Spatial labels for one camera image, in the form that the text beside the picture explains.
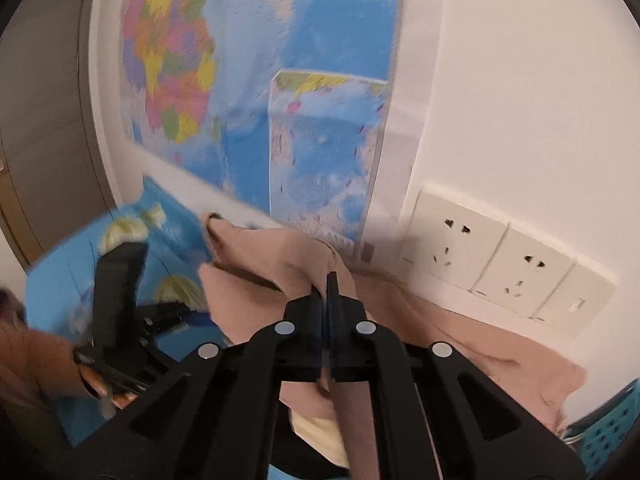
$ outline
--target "beige fabric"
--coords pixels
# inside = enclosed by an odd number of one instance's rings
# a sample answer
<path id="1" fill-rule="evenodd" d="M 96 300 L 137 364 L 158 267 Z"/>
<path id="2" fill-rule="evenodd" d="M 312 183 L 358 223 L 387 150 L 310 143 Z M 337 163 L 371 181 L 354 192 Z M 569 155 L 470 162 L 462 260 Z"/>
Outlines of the beige fabric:
<path id="1" fill-rule="evenodd" d="M 448 312 L 375 274 L 352 275 L 335 250 L 301 232 L 245 230 L 223 219 L 206 221 L 215 264 L 200 267 L 211 317 L 233 343 L 248 341 L 282 318 L 289 300 L 311 286 L 323 294 L 335 271 L 340 293 L 360 298 L 377 322 L 419 346 L 452 343 L 550 430 L 562 423 L 562 404 L 585 371 L 524 337 Z M 305 416 L 337 420 L 352 478 L 379 478 L 369 389 L 365 383 L 284 383 L 280 400 Z"/>
<path id="2" fill-rule="evenodd" d="M 291 427 L 296 435 L 309 444 L 329 462 L 349 468 L 347 452 L 344 450 L 340 427 L 336 420 L 306 416 L 289 410 Z"/>

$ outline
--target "towel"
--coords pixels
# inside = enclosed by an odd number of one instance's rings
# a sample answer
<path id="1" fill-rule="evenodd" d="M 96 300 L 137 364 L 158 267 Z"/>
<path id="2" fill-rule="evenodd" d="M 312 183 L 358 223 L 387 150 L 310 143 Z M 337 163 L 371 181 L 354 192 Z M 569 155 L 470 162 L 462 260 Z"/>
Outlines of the towel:
<path id="1" fill-rule="evenodd" d="M 350 272 L 334 248 L 294 229 L 248 230 L 212 215 L 204 237 L 214 255 L 199 269 L 211 319 L 235 344 L 281 320 L 311 286 L 324 294 L 335 271 L 340 294 L 361 300 L 371 319 L 407 343 L 452 344 L 553 432 L 562 427 L 564 400 L 586 379 L 583 368 L 539 343 L 417 298 L 389 276 Z M 351 477 L 379 478 L 366 383 L 283 383 L 280 400 L 307 418 L 337 421 Z"/>

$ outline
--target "metal screw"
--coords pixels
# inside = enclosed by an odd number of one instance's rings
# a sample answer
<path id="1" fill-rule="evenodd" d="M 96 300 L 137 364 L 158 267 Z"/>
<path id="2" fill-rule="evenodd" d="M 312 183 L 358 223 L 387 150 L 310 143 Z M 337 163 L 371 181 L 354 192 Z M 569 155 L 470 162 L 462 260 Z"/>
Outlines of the metal screw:
<path id="1" fill-rule="evenodd" d="M 281 321 L 275 326 L 275 331 L 280 335 L 289 335 L 296 329 L 290 321 Z"/>
<path id="2" fill-rule="evenodd" d="M 449 357 L 451 354 L 453 354 L 453 348 L 451 348 L 451 345 L 449 345 L 448 343 L 443 343 L 442 341 L 433 345 L 431 347 L 431 351 L 438 357 Z"/>
<path id="3" fill-rule="evenodd" d="M 213 343 L 204 343 L 204 345 L 200 345 L 200 348 L 198 348 L 198 355 L 203 359 L 211 359 L 218 355 L 218 352 L 220 352 L 218 345 Z"/>
<path id="4" fill-rule="evenodd" d="M 373 334 L 376 331 L 376 325 L 370 321 L 361 321 L 356 325 L 359 334 Z"/>

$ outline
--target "blue map fabric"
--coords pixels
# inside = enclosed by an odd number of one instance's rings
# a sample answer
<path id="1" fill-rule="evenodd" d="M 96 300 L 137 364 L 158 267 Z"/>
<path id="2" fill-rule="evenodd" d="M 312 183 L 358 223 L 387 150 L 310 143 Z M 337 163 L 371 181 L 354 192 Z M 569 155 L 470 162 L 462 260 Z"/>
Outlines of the blue map fabric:
<path id="1" fill-rule="evenodd" d="M 137 203 L 92 222 L 30 270 L 25 298 L 29 326 L 82 341 L 90 329 L 95 264 L 101 254 L 128 240 L 149 244 L 138 304 L 180 300 L 206 311 L 197 269 L 210 255 L 200 223 L 153 180 L 145 178 Z M 159 337 L 158 346 L 181 360 L 207 341 L 222 344 L 220 329 L 208 314 L 193 314 L 190 326 Z M 58 415 L 74 446 L 105 422 L 94 399 L 62 399 Z"/>
<path id="2" fill-rule="evenodd" d="M 146 149 L 353 248 L 400 0 L 125 0 L 121 106 Z"/>

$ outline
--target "wall outlet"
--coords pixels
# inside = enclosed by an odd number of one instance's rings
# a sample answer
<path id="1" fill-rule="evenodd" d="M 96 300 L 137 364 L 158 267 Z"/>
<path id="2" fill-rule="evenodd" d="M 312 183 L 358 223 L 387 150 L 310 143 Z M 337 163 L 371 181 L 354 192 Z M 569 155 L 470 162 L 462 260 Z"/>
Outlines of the wall outlet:
<path id="1" fill-rule="evenodd" d="M 472 292 L 518 314 L 531 316 L 572 264 L 570 256 L 510 226 Z"/>
<path id="2" fill-rule="evenodd" d="M 506 229 L 505 222 L 424 189 L 415 204 L 399 263 L 410 276 L 426 272 L 469 289 Z"/>
<path id="3" fill-rule="evenodd" d="M 532 319 L 573 340 L 593 321 L 615 290 L 612 279 L 577 263 Z"/>

